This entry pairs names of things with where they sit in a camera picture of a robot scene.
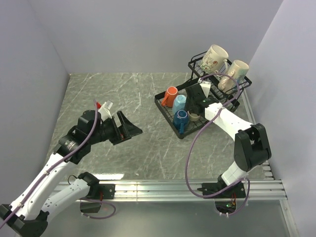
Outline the beige floral mug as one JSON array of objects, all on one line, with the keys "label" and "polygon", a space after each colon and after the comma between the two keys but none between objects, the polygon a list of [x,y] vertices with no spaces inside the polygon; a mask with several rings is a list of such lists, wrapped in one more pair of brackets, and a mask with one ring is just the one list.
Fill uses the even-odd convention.
[{"label": "beige floral mug", "polygon": [[[249,65],[241,60],[234,60],[227,70],[227,75],[233,77],[237,83],[241,83],[249,70]],[[222,76],[218,88],[226,93],[231,94],[236,89],[236,84],[229,77]]]}]

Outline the green inside floral mug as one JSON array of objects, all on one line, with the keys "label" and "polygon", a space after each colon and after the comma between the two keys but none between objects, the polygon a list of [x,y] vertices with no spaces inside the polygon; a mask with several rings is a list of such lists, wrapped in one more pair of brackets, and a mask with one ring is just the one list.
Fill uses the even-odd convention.
[{"label": "green inside floral mug", "polygon": [[228,71],[229,54],[222,47],[212,44],[201,60],[200,67],[207,73],[218,73],[225,68],[224,73]]}]

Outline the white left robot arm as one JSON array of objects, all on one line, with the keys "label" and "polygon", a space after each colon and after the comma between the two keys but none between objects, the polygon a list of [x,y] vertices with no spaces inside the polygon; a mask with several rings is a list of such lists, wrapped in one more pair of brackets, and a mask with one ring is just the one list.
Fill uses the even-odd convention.
[{"label": "white left robot arm", "polygon": [[121,122],[101,110],[87,110],[68,133],[60,138],[47,164],[29,187],[12,203],[0,206],[0,217],[21,237],[40,237],[54,216],[78,199],[98,199],[101,194],[99,179],[84,172],[65,189],[51,195],[60,180],[88,153],[91,146],[110,141],[113,145],[142,134],[122,111]]}]

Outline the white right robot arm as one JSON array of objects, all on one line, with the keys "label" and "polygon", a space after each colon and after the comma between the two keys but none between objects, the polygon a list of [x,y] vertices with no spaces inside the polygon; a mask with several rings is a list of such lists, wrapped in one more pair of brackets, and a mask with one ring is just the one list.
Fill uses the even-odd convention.
[{"label": "white right robot arm", "polygon": [[185,89],[186,109],[217,125],[234,141],[234,162],[219,177],[217,191],[229,197],[234,183],[248,175],[255,167],[271,158],[271,148],[265,127],[247,122],[224,107],[212,97],[206,97],[200,84]]}]

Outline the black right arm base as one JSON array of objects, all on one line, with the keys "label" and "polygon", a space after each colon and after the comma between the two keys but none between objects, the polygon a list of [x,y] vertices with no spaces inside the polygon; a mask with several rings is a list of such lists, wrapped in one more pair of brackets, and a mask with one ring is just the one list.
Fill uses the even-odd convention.
[{"label": "black right arm base", "polygon": [[[217,183],[202,183],[200,188],[197,188],[198,191],[202,192],[202,194],[205,195],[211,195],[214,194],[223,188],[225,188],[227,185],[222,182]],[[221,194],[218,194],[214,197],[214,199],[218,198],[245,198],[246,192],[245,188],[242,182],[239,182],[235,186],[225,190]]]}]

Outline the orange mug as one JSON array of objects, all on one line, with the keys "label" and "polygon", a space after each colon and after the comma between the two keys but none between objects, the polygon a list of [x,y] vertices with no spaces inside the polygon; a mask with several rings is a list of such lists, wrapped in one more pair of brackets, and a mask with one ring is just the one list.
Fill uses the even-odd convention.
[{"label": "orange mug", "polygon": [[177,95],[178,95],[178,89],[174,86],[170,86],[165,92],[161,105],[172,108],[173,102],[175,98],[177,97]]}]

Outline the light blue mug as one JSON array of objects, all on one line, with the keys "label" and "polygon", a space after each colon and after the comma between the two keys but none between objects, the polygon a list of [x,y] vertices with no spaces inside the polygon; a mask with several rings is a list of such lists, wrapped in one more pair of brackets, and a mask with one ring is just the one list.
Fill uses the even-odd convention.
[{"label": "light blue mug", "polygon": [[176,114],[177,111],[183,110],[186,104],[186,96],[179,94],[176,96],[172,106],[172,113]]}]

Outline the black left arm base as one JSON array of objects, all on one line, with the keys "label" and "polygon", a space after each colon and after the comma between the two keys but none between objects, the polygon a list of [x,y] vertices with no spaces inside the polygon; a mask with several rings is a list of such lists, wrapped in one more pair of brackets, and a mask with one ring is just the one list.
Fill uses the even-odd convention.
[{"label": "black left arm base", "polygon": [[90,197],[92,199],[114,199],[115,196],[115,184],[97,184],[92,188]]}]

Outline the dark blue handled mug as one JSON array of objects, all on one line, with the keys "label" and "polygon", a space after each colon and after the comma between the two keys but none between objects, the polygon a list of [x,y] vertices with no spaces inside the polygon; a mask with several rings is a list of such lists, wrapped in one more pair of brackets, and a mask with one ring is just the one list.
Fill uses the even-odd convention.
[{"label": "dark blue handled mug", "polygon": [[180,134],[184,134],[189,123],[188,113],[185,110],[178,110],[173,117],[172,123]]}]

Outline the stainless steel cup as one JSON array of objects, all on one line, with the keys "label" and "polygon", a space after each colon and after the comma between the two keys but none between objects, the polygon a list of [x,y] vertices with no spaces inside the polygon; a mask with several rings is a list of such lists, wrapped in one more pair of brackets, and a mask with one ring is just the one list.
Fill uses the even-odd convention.
[{"label": "stainless steel cup", "polygon": [[191,113],[190,111],[188,111],[188,117],[190,121],[198,121],[200,119],[200,115]]}]

